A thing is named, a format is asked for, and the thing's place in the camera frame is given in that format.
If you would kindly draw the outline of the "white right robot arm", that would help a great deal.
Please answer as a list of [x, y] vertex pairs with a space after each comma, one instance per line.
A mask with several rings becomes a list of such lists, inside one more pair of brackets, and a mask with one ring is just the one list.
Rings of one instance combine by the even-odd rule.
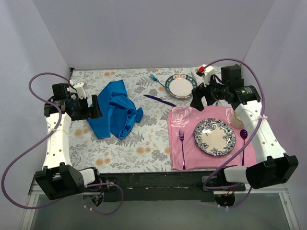
[[241, 118], [249, 135], [247, 142], [238, 153], [253, 145], [256, 164], [252, 166], [228, 166], [227, 160], [212, 175], [221, 173], [217, 178], [216, 189], [228, 190], [241, 184], [249, 184], [254, 189], [286, 183], [298, 167], [296, 156], [289, 156], [276, 139], [264, 115], [265, 99], [261, 87], [244, 85], [239, 65], [221, 68], [221, 82], [207, 70], [210, 65], [201, 65], [197, 75], [203, 77], [203, 83], [192, 90], [191, 107], [204, 110], [202, 98], [208, 105], [217, 100], [228, 102]]

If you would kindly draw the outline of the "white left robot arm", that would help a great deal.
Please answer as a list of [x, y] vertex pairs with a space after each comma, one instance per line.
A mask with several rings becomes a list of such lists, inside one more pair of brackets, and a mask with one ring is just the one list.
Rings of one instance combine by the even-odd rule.
[[35, 173], [35, 181], [50, 200], [80, 194], [84, 188], [96, 192], [102, 186], [95, 167], [73, 168], [69, 155], [69, 128], [72, 121], [96, 120], [103, 116], [96, 95], [88, 105], [86, 84], [59, 83], [52, 86], [53, 96], [44, 105], [47, 131], [47, 150], [42, 170]]

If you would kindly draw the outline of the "blue satin napkin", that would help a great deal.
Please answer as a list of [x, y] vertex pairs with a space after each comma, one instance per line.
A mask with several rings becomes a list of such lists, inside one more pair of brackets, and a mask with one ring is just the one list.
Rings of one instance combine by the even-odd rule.
[[134, 124], [143, 118], [143, 109], [136, 108], [128, 98], [123, 80], [110, 82], [97, 99], [103, 116], [88, 119], [88, 123], [98, 139], [109, 138], [111, 135], [124, 139]]

